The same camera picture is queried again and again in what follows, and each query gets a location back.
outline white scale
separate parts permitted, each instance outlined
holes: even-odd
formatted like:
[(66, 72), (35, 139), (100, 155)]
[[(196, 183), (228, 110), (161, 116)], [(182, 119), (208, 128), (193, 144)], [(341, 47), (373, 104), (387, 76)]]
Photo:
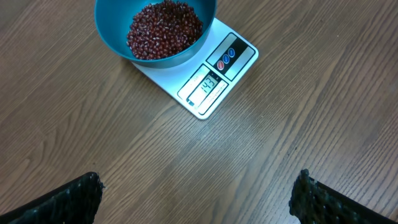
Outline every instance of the white scale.
[(205, 43), (185, 63), (172, 68), (134, 65), (197, 118), (207, 119), (258, 56), (257, 48), (215, 18)]

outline scale label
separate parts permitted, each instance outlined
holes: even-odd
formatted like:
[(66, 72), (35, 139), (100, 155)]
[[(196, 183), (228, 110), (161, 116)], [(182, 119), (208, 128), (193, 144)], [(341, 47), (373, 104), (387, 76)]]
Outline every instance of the scale label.
[(255, 53), (245, 41), (229, 33), (207, 58), (207, 62), (232, 81)]

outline adzuki bean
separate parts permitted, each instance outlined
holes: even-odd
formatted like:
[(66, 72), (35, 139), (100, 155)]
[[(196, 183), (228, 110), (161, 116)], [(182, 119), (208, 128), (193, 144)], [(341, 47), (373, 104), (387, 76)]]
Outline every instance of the adzuki bean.
[(202, 28), (202, 21), (186, 2), (165, 0), (145, 6), (133, 17), (127, 46), (138, 59), (166, 58), (193, 45)]

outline blue button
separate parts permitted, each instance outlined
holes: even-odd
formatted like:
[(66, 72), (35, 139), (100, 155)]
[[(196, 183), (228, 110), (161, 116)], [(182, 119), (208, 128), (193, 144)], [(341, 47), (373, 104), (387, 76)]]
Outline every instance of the blue button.
[(230, 57), (235, 57), (235, 50), (233, 48), (228, 49), (228, 55)]
[(224, 54), (223, 61), (224, 61), (224, 63), (229, 63), (229, 56)]

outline wood grain surface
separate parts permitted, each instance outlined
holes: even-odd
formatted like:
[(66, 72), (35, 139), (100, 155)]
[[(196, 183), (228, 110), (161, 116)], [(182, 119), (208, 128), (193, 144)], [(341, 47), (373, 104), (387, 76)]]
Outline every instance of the wood grain surface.
[(398, 221), (398, 1), (219, 0), (260, 56), (206, 121), (102, 43), (93, 6), (0, 0), (0, 213), (95, 171), (95, 223), (298, 223), (308, 168)]

